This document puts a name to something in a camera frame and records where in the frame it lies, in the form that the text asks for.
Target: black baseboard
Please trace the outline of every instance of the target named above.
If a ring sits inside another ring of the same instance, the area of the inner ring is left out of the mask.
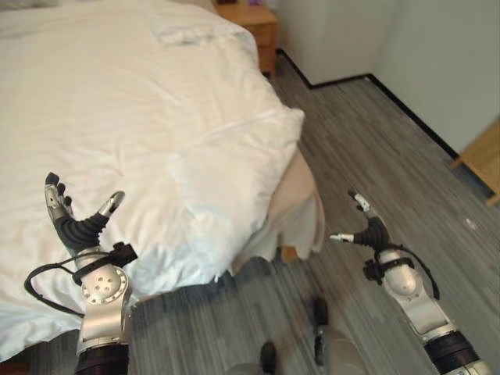
[[[420,119],[405,103],[403,103],[399,98],[389,90],[382,82],[380,82],[373,74],[368,74],[368,78],[372,81],[372,83],[377,86],[390,100],[395,103],[400,110],[402,110],[410,119],[416,123],[420,129],[422,129],[434,142],[436,142],[443,150],[446,151],[448,155],[452,157],[452,159],[459,156],[458,152],[455,151],[452,146],[450,146],[446,141],[441,138],[434,130],[430,129],[429,126],[424,123],[422,119]]]
[[[389,90],[382,82],[380,82],[372,73],[360,74],[358,76],[346,77],[340,80],[331,80],[328,82],[322,82],[320,84],[311,84],[304,73],[295,65],[294,61],[290,58],[290,56],[281,48],[277,49],[277,53],[283,55],[288,62],[293,66],[295,72],[297,72],[298,76],[302,79],[304,84],[309,90],[314,90],[317,88],[324,88],[325,86],[331,86],[335,84],[343,84],[345,82],[349,82],[350,80],[358,80],[360,78],[369,78],[370,81],[377,86],[390,100],[395,103],[400,110],[402,110],[410,119],[416,123],[420,129],[422,129],[434,142],[436,142],[443,150],[446,151],[452,159],[455,159],[459,156],[459,154],[450,146],[446,141],[441,138],[434,130],[430,129],[426,123],[422,119],[420,119],[405,103],[403,103],[399,98],[394,95],[394,93]]]
[[[307,77],[304,75],[304,73],[298,68],[298,66],[295,65],[294,60],[291,59],[291,57],[281,48],[278,48],[276,52],[280,55],[283,55],[286,60],[293,66],[295,72],[298,74],[298,76],[301,78],[302,82],[307,86],[309,90],[315,90],[317,88],[324,88],[326,86],[331,86],[332,84],[343,84],[344,82],[349,82],[350,80],[358,80],[360,78],[365,78],[368,77],[369,74],[358,74],[356,76],[350,76],[346,78],[341,78],[340,80],[329,80],[327,82],[321,82],[320,84],[311,84]]]

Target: white duvet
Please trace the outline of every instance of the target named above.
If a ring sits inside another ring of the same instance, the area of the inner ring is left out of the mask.
[[[59,174],[77,217],[126,192],[101,236],[130,242],[137,298],[222,274],[265,217],[300,136],[257,69],[250,35],[164,1],[68,2],[0,13],[0,360],[80,327],[23,289],[65,259],[43,184]],[[47,298],[82,311],[59,271]]]

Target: striped carpet floor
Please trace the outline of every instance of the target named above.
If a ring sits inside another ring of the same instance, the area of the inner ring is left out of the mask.
[[[285,104],[305,111],[301,150],[316,178],[327,233],[364,227],[346,195],[362,192],[390,228],[424,259],[441,305],[494,371],[500,370],[498,207],[488,190],[368,80],[308,90],[282,56],[273,81]],[[256,361],[272,339],[280,373],[320,374],[313,364],[310,302],[330,303],[332,324],[359,347],[370,373],[436,374],[395,303],[363,277],[370,250],[326,241],[307,262],[256,259],[235,278],[187,287],[134,311],[131,374],[221,374]],[[29,348],[15,359],[30,374],[68,374],[77,333]]]

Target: black cable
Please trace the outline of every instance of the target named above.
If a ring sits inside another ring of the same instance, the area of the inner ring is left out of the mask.
[[[432,284],[432,293],[434,295],[434,298],[439,301],[441,293],[439,291],[438,284],[436,283],[436,281],[432,277],[432,273],[430,273],[429,267],[426,266],[426,264],[423,262],[423,260],[421,258],[419,258],[418,255],[415,254],[414,252],[412,252],[409,248],[406,248],[404,245],[397,245],[397,244],[389,243],[389,248],[395,248],[397,250],[401,250],[402,252],[407,252],[411,256],[413,256],[413,258],[416,259],[416,261],[420,264],[420,266],[422,267],[422,269],[425,272],[425,274],[427,275],[427,277],[429,277],[430,283]]]
[[[50,264],[45,264],[43,266],[40,266],[40,267],[38,267],[30,272],[30,274],[28,275],[28,277],[24,281],[24,289],[30,295],[35,297],[38,301],[45,303],[47,306],[52,307],[53,309],[59,310],[63,313],[68,313],[68,314],[76,315],[76,316],[79,316],[80,318],[83,318],[84,314],[82,314],[81,312],[77,312],[73,309],[70,309],[69,307],[66,307],[64,305],[60,305],[59,303],[51,301],[50,299],[46,299],[43,295],[41,295],[40,293],[38,293],[35,290],[35,288],[33,287],[33,284],[31,283],[31,279],[38,276],[40,273],[43,273],[43,272],[46,272],[49,270],[56,270],[56,269],[61,269],[65,272],[73,275],[74,272],[68,270],[66,267],[63,266],[63,264],[66,264],[68,262],[72,262],[75,259],[79,259],[79,258],[83,258],[85,256],[91,256],[91,255],[105,255],[105,253],[104,252],[88,252],[86,254],[75,255],[74,257],[66,259],[66,260],[59,262],[59,263],[50,263]]]

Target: robotic hand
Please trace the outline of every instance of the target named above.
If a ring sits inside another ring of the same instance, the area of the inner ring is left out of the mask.
[[[382,285],[399,304],[440,374],[492,375],[486,363],[480,360],[472,345],[439,306],[439,289],[429,269],[403,245],[391,243],[383,220],[362,195],[354,191],[350,191],[349,195],[358,202],[358,209],[368,219],[368,227],[356,234],[334,234],[330,238],[375,250],[374,259],[367,261],[363,268],[366,278]],[[413,261],[401,252],[413,255],[423,267],[432,282],[433,298],[424,289]]]
[[[113,251],[104,252],[99,245],[98,236],[123,201],[125,194],[122,191],[114,193],[96,214],[76,221],[71,209],[71,198],[64,197],[65,189],[65,185],[59,183],[57,175],[48,174],[45,180],[48,214],[59,239],[73,257],[68,261],[74,260],[77,265],[78,271],[73,273],[73,279],[82,286],[85,303],[85,315],[78,338],[79,361],[75,374],[124,375],[127,374],[128,367],[128,299],[132,287],[120,267],[132,262],[137,256],[132,247],[123,242],[115,244]],[[63,268],[61,264],[43,267]],[[31,294],[34,292],[37,299],[52,307],[67,313],[76,313],[45,300],[34,291],[30,279],[38,273],[36,270],[31,273],[25,288]]]

